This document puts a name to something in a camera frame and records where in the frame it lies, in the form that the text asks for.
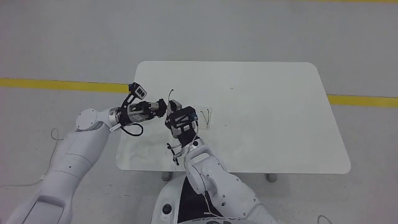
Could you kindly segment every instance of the black panel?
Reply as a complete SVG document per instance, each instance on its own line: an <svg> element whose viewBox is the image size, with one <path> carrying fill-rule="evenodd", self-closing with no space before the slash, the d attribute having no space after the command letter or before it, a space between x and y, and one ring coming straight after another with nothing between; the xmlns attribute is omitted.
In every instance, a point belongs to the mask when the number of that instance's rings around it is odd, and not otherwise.
<svg viewBox="0 0 398 224"><path fill-rule="evenodd" d="M206 198L212 213L221 216L217 209L211 204L210 197L206 192ZM187 178L184 180L181 191L180 209L178 210L177 223L194 220L197 218L212 217L213 215L204 214L209 212L203 195L198 195L193 191Z"/></svg>

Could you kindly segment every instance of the black cable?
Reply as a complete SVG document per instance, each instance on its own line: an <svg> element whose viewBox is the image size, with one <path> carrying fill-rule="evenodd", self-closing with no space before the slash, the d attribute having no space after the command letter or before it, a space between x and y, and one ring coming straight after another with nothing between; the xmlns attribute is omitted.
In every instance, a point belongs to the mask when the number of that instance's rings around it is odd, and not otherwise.
<svg viewBox="0 0 398 224"><path fill-rule="evenodd" d="M173 91L174 91L174 89L172 88L172 89L170 90L170 93L169 93L169 98L168 98L168 100L167 100L167 104L170 102L170 95L172 94Z"/></svg>
<svg viewBox="0 0 398 224"><path fill-rule="evenodd" d="M144 128L143 128L140 124L138 124L138 123L132 123L131 125L132 125L132 126L139 126L139 127L141 127L141 133L140 133L140 134L133 134L133 133L130 133L129 131L126 131L126 129L125 129L123 126L121 126L120 129L122 129L125 133L127 133L128 135L133 136L133 137L141 136L141 135L144 133Z"/></svg>
<svg viewBox="0 0 398 224"><path fill-rule="evenodd" d="M206 125L209 125L209 121L206 119L205 113L203 111L200 111L200 112L203 114L203 117L205 118ZM207 109L207 112L208 112L207 118L210 118L209 109Z"/></svg>

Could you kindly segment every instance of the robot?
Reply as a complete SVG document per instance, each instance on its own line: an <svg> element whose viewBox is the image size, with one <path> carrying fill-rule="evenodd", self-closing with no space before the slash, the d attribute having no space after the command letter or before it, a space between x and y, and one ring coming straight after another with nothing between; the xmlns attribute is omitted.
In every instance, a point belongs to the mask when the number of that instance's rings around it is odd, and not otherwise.
<svg viewBox="0 0 398 224"><path fill-rule="evenodd" d="M68 133L57 148L39 189L14 210L6 223L70 223L73 195L100 157L110 132L121 129L131 136L140 136L144 131L140 122L161 118L166 112L165 126L180 143L167 147L173 153L173 161L179 163L179 157L183 159L186 175L171 180L161 190L151 223L277 223L253 190L227 173L223 162L198 136L195 109L183 108L170 99L168 105L163 99L133 103L136 98L143 100L147 93L137 83L129 85L129 91L120 107L101 112L87 109L79 114L76 130ZM133 134L124 128L130 125L140 126L141 133ZM198 161L202 154L207 157Z"/></svg>

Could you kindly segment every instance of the floor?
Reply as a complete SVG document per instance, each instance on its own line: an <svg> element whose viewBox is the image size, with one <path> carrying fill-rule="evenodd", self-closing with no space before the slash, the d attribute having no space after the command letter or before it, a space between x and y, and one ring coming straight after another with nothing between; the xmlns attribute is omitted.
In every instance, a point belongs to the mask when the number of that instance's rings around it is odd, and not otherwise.
<svg viewBox="0 0 398 224"><path fill-rule="evenodd" d="M294 61L329 94L398 97L398 4L321 0L0 0L2 78L130 83L144 60ZM125 95L0 87L0 184L37 180L86 108ZM345 175L239 174L284 223L395 223L398 108L333 105ZM149 223L160 172L123 172L113 133L73 200L72 223ZM0 188L0 220L32 187Z"/></svg>

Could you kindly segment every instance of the white table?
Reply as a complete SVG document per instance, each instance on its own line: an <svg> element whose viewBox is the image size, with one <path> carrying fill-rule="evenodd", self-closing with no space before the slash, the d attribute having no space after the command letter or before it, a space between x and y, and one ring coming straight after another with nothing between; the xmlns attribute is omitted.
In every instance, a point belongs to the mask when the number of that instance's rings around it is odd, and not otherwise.
<svg viewBox="0 0 398 224"><path fill-rule="evenodd" d="M209 129L198 135L228 172L345 174L351 168L311 63L142 62L134 81L147 91L146 101L167 101L173 88L171 98L183 106L213 108ZM166 148L178 141L164 120L145 122L138 138L122 133L120 169L185 170Z"/></svg>

